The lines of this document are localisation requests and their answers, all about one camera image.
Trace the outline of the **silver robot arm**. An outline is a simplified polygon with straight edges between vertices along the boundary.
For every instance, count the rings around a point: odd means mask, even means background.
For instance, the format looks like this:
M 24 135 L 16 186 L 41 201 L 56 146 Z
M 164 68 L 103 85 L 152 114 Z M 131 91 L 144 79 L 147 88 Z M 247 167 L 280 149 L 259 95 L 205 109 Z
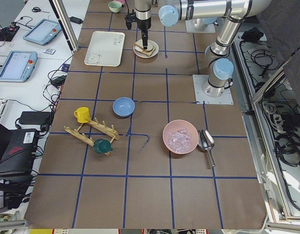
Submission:
M 216 40 L 206 47 L 204 55 L 209 66 L 209 77 L 201 90 L 210 98 L 222 95 L 231 78 L 234 65 L 227 58 L 237 32 L 247 17 L 261 13 L 269 0 L 160 0 L 159 19 L 163 26 L 172 27 L 184 20 L 186 31 L 203 34 L 209 18 L 223 18 Z

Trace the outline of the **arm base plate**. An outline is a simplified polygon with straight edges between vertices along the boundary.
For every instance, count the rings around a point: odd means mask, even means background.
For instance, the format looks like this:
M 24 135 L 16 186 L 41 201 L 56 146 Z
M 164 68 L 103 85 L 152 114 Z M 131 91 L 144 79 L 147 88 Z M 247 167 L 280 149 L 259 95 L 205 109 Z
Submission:
M 208 75 L 193 75 L 193 84 L 196 103 L 198 104 L 216 104 L 233 105 L 231 89 L 224 87 L 215 88 L 208 82 Z
M 214 27 L 216 20 L 216 17 L 186 20 L 186 31 L 188 33 L 214 34 L 216 32 Z

